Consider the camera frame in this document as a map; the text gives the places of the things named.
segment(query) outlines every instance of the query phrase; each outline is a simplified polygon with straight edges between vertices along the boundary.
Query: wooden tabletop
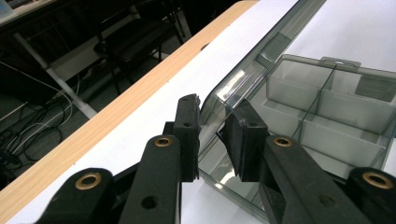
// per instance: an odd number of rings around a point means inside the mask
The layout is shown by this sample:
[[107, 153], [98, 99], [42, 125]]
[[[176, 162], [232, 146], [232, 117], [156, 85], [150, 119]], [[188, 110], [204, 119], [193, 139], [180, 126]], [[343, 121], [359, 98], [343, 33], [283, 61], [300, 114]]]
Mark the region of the wooden tabletop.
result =
[[0, 223], [15, 216], [59, 175], [85, 155], [257, 1], [241, 1], [148, 72], [47, 156], [0, 191]]

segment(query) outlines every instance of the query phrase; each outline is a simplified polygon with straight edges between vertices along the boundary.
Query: chair leg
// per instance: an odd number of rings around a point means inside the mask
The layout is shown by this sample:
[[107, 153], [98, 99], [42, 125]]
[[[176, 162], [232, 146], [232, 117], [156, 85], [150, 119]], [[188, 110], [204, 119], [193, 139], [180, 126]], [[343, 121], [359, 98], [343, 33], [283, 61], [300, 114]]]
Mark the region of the chair leg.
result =
[[107, 61], [108, 67], [110, 68], [111, 76], [113, 77], [113, 83], [114, 83], [114, 86], [116, 87], [117, 94], [121, 95], [119, 83], [117, 82], [116, 74], [114, 73], [114, 67], [111, 64], [110, 60], [106, 60], [106, 61]]
[[181, 26], [180, 18], [178, 17], [177, 11], [175, 10], [175, 5], [173, 3], [173, 0], [171, 0], [171, 5], [172, 5], [171, 6], [172, 7], [172, 14], [173, 14], [173, 17], [176, 19], [178, 28], [180, 29], [180, 32], [181, 32], [181, 36], [186, 37], [186, 33], [184, 33], [183, 26]]
[[183, 45], [183, 44], [184, 44], [184, 41], [183, 41], [183, 39], [181, 38], [180, 33], [178, 32], [176, 26], [174, 26], [174, 30], [175, 30], [175, 35], [176, 35], [176, 37], [177, 37], [178, 43], [180, 43], [180, 45]]
[[162, 45], [160, 45], [158, 47], [158, 60], [159, 60], [159, 63], [163, 61], [163, 46]]

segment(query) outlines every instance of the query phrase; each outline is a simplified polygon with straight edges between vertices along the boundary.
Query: clear plastic box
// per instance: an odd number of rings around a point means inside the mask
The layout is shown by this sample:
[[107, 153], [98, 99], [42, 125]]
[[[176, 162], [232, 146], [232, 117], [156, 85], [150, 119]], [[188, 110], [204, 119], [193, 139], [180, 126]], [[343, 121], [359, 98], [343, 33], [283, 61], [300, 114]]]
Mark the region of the clear plastic box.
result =
[[220, 82], [201, 111], [201, 176], [261, 221], [267, 218], [258, 184], [234, 176], [217, 137], [243, 99], [271, 134], [299, 141], [323, 170], [340, 178], [358, 166], [382, 169], [396, 134], [396, 73], [283, 54], [322, 3], [299, 1]]

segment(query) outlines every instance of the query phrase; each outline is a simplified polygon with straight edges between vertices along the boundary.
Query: plastic box compartment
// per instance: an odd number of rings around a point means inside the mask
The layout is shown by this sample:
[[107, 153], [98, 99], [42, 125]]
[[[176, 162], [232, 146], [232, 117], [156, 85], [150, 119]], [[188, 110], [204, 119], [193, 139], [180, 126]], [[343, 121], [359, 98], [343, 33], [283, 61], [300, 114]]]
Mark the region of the plastic box compartment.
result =
[[[324, 170], [347, 178], [354, 167], [382, 168], [396, 133], [396, 74], [336, 61], [283, 55], [267, 73], [262, 70], [252, 91], [239, 95], [249, 99], [271, 134], [299, 141]], [[212, 129], [227, 110], [217, 110]], [[209, 184], [266, 220], [258, 185], [234, 176], [216, 136], [201, 151], [199, 166]]]

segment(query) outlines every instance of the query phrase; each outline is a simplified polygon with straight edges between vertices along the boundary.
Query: cable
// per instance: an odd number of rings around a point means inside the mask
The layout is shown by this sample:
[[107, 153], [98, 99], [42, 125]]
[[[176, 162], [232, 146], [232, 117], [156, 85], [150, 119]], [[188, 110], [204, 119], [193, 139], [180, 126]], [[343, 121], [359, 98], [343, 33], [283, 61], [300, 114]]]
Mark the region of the cable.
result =
[[[47, 83], [45, 83], [45, 82], [43, 82], [43, 81], [41, 81], [41, 80], [38, 80], [38, 79], [36, 79], [35, 77], [31, 77], [31, 76], [29, 76], [28, 74], [22, 72], [21, 70], [19, 70], [19, 69], [13, 67], [13, 66], [11, 66], [11, 65], [8, 65], [7, 63], [4, 63], [4, 62], [2, 62], [2, 61], [0, 61], [0, 63], [1, 63], [2, 65], [6, 66], [6, 67], [8, 67], [8, 68], [10, 68], [10, 69], [12, 69], [12, 70], [18, 72], [18, 73], [20, 73], [20, 74], [26, 76], [26, 77], [29, 77], [30, 79], [32, 79], [32, 80], [34, 80], [34, 81], [36, 81], [36, 82], [38, 82], [38, 83], [40, 83], [40, 84], [42, 84], [42, 85], [44, 85], [44, 86], [50, 88], [50, 89], [52, 89], [52, 90], [55, 90], [55, 91], [59, 92], [59, 93], [69, 102], [70, 105], [73, 104], [73, 103], [70, 101], [70, 99], [69, 99], [63, 92], [61, 92], [61, 91], [59, 91], [58, 89], [52, 87], [51, 85], [49, 85], [49, 84], [47, 84]], [[69, 118], [68, 118], [66, 121], [68, 121], [68, 120], [70, 119], [70, 117], [72, 116], [72, 114], [73, 114], [73, 106], [70, 107]]]
[[15, 113], [16, 111], [18, 111], [19, 109], [23, 108], [25, 105], [27, 105], [27, 102], [23, 103], [22, 105], [18, 106], [17, 108], [15, 108], [15, 109], [12, 110], [11, 112], [9, 112], [8, 114], [6, 114], [6, 115], [3, 116], [2, 118], [0, 118], [0, 121], [2, 121], [3, 119], [6, 119], [8, 116], [12, 115], [13, 113]]
[[8, 184], [10, 184], [17, 177], [8, 169], [4, 169], [0, 167], [0, 190], [5, 188]]
[[19, 167], [15, 167], [15, 168], [7, 168], [9, 171], [16, 171], [16, 170], [19, 170], [19, 169], [21, 169], [21, 168], [23, 168], [23, 167], [25, 167], [25, 166], [32, 166], [32, 165], [34, 165], [35, 164], [35, 162], [31, 162], [31, 163], [25, 163], [24, 165], [21, 165], [21, 166], [19, 166]]
[[33, 157], [29, 156], [28, 153], [27, 153], [27, 149], [28, 149], [33, 143], [35, 143], [35, 142], [37, 141], [37, 139], [41, 136], [41, 134], [50, 132], [50, 131], [52, 131], [52, 130], [58, 131], [58, 134], [59, 134], [59, 143], [62, 142], [62, 140], [63, 140], [62, 132], [61, 132], [58, 128], [56, 128], [56, 127], [48, 127], [48, 128], [46, 128], [46, 129], [44, 129], [43, 131], [41, 131], [40, 133], [36, 133], [36, 134], [32, 135], [32, 136], [29, 138], [28, 141], [25, 141], [25, 142], [23, 143], [23, 147], [24, 147], [23, 154], [24, 154], [24, 156], [26, 157], [27, 160], [29, 160], [29, 161], [39, 161], [39, 160], [40, 160], [40, 159], [34, 159]]
[[50, 119], [49, 121], [47, 121], [46, 123], [36, 123], [33, 126], [36, 125], [41, 125], [41, 128], [37, 129], [34, 133], [32, 133], [29, 137], [27, 137], [22, 143], [19, 144], [19, 146], [17, 148], [14, 149], [14, 151], [12, 152], [13, 154], [16, 153], [18, 151], [18, 149], [20, 149], [20, 147], [22, 147], [31, 137], [33, 137], [35, 134], [37, 134], [38, 132], [40, 132], [44, 127], [50, 128], [50, 126], [48, 126], [47, 124], [49, 124], [51, 121], [53, 121], [54, 119], [56, 119], [59, 115], [61, 115], [63, 112], [55, 115], [52, 119]]
[[7, 150], [0, 149], [0, 165], [8, 165], [10, 163], [21, 166], [21, 160], [18, 156], [9, 153]]
[[76, 95], [78, 95], [78, 91], [79, 91], [79, 74], [77, 74], [77, 79], [78, 79], [78, 83], [77, 83]]
[[21, 130], [15, 133], [15, 136], [13, 137], [13, 139], [9, 141], [6, 148], [8, 150], [12, 150], [12, 148], [14, 148], [14, 145], [18, 146], [20, 142], [16, 142], [16, 141], [21, 141], [21, 139], [23, 138], [23, 134], [34, 127], [34, 125], [32, 124], [40, 122], [45, 117], [47, 111], [48, 109], [44, 107], [42, 110], [35, 113], [34, 116], [22, 126]]

